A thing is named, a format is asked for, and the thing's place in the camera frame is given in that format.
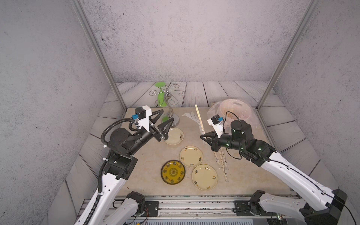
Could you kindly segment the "disposable chopsticks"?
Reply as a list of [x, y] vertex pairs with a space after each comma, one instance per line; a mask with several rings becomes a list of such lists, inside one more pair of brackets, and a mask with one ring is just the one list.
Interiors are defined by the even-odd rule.
[[201, 115], [200, 115], [197, 104], [195, 104], [195, 108], [196, 108], [197, 116], [198, 116], [198, 119], [199, 119], [199, 122], [200, 122], [201, 135], [204, 135], [205, 131], [204, 131], [204, 127], [203, 127], [203, 122], [202, 122]]

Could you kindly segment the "clear plastic chopstick wrapper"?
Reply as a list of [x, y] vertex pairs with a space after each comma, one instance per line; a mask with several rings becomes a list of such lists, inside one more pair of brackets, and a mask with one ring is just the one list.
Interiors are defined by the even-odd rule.
[[184, 113], [182, 116], [186, 116], [186, 117], [188, 117], [189, 119], [191, 119], [191, 120], [193, 120], [194, 122], [196, 122], [196, 123], [198, 124], [198, 126], [199, 126], [200, 134], [201, 134], [201, 135], [204, 135], [204, 134], [205, 134], [204, 128], [203, 128], [203, 126], [202, 126], [202, 124], [201, 124], [201, 121], [199, 120], [197, 114], [195, 114], [194, 112], [186, 112], [186, 113]]

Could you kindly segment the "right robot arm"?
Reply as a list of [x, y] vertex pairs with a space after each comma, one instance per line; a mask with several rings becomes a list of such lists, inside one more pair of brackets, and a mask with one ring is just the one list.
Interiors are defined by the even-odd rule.
[[275, 175], [300, 195], [294, 199], [258, 190], [248, 202], [252, 215], [277, 213], [308, 225], [338, 224], [347, 201], [345, 192], [332, 190], [300, 171], [267, 142], [255, 139], [251, 125], [245, 121], [232, 121], [230, 134], [225, 133], [224, 122], [218, 115], [212, 117], [208, 124], [214, 130], [200, 136], [212, 151], [218, 152], [222, 147], [237, 150], [241, 157]]

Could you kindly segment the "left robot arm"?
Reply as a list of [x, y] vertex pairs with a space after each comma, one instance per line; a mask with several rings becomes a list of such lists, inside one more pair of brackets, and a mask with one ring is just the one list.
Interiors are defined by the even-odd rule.
[[106, 217], [117, 193], [125, 185], [133, 172], [137, 158], [135, 153], [152, 138], [157, 141], [167, 140], [173, 118], [155, 125], [163, 114], [148, 106], [138, 107], [130, 118], [120, 119], [109, 125], [101, 135], [102, 144], [109, 148], [108, 155], [98, 173], [98, 187], [77, 225], [124, 225], [133, 216], [145, 212], [145, 196], [132, 191], [121, 206]]

